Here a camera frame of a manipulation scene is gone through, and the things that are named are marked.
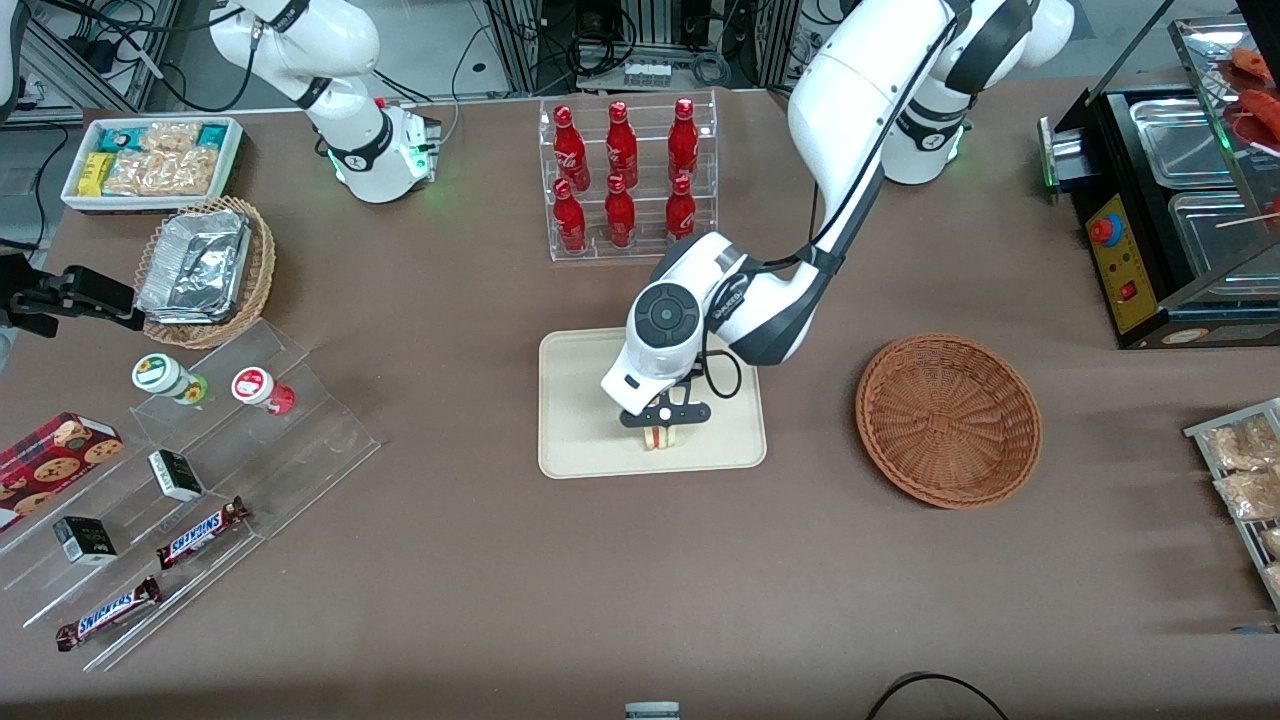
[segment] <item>red button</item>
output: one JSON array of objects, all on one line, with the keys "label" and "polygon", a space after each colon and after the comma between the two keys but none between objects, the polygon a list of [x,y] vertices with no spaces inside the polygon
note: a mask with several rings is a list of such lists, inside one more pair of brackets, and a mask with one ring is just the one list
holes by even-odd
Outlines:
[{"label": "red button", "polygon": [[1089,225],[1089,240],[1097,242],[1098,245],[1111,240],[1114,233],[1115,225],[1111,224],[1111,220],[1107,218],[1098,218]]}]

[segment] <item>brown wicker basket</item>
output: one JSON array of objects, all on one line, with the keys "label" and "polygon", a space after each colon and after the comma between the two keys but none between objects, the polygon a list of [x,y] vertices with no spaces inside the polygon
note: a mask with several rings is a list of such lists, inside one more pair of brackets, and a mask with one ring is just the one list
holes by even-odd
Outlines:
[{"label": "brown wicker basket", "polygon": [[[236,315],[230,320],[220,325],[161,325],[160,323],[147,320],[142,332],[151,340],[166,345],[178,345],[188,350],[209,350],[238,336],[262,314],[262,307],[266,306],[266,297],[271,293],[271,273],[275,272],[275,240],[271,237],[271,228],[266,227],[266,223],[262,222],[262,215],[252,205],[237,197],[219,197],[183,208],[177,214],[193,215],[216,210],[236,210],[237,213],[243,213],[253,222],[253,234],[250,237],[250,255],[244,260],[244,279],[241,282],[239,309],[236,310]],[[160,227],[151,233],[151,242],[142,251],[142,261],[133,275],[134,292],[142,288],[142,281],[147,277],[147,268],[151,266],[151,254],[155,252],[159,237]]]},{"label": "brown wicker basket", "polygon": [[1027,383],[960,336],[919,334],[881,350],[858,383],[855,416],[888,479],[940,507],[1002,502],[1039,461],[1041,416]]}]

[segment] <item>snickers bar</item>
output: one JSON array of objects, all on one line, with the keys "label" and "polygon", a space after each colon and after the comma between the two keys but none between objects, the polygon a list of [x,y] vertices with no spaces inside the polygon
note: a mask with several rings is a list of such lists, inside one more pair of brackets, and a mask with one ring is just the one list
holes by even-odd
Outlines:
[{"label": "snickers bar", "polygon": [[58,650],[67,652],[129,612],[150,603],[159,603],[161,600],[164,598],[160,597],[156,579],[147,577],[141,585],[99,607],[97,612],[81,618],[79,623],[68,623],[58,628]]},{"label": "snickers bar", "polygon": [[221,506],[218,512],[205,518],[202,523],[182,533],[178,539],[157,550],[156,555],[160,557],[160,569],[168,570],[173,568],[179,560],[193,555],[197,550],[205,547],[209,541],[220,536],[223,530],[248,518],[248,509],[244,507],[244,503],[237,495],[234,500]]}]

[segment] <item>table surface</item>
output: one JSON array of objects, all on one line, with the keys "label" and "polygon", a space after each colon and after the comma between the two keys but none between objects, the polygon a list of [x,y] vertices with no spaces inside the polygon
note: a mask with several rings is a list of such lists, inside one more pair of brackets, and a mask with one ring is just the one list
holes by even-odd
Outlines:
[{"label": "table surface", "polygon": [[[1038,187],[1034,122],[1083,85],[993,88],[942,178],[884,188],[805,345],[760,372],[762,465],[567,482],[538,469],[538,343],[621,324],[649,266],[548,259],[536,102],[466,105],[440,179],[385,206],[334,182],[302,114],[243,115],[233,190],[279,249],[266,316],[385,446],[110,673],[0,601],[0,715],[847,719],[936,670],[1023,719],[1275,716],[1280,637],[1228,632],[1274,616],[1180,430],[1280,395],[1276,351],[1115,350],[1070,205]],[[785,111],[718,100],[722,231],[790,252],[812,181]],[[68,213],[49,265],[131,278],[155,223]],[[922,506],[858,439],[863,366],[934,331],[1039,402],[1043,459],[1001,506]],[[119,415],[152,350],[86,319],[22,338],[0,446]],[[916,685],[882,717],[927,710],[988,716]]]}]

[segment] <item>red cookie box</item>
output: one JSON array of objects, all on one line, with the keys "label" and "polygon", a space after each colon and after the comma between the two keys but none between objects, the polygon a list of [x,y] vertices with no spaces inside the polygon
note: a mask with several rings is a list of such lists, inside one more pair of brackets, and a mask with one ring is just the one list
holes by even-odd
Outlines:
[{"label": "red cookie box", "polygon": [[63,413],[0,452],[0,532],[123,448],[110,425]]}]

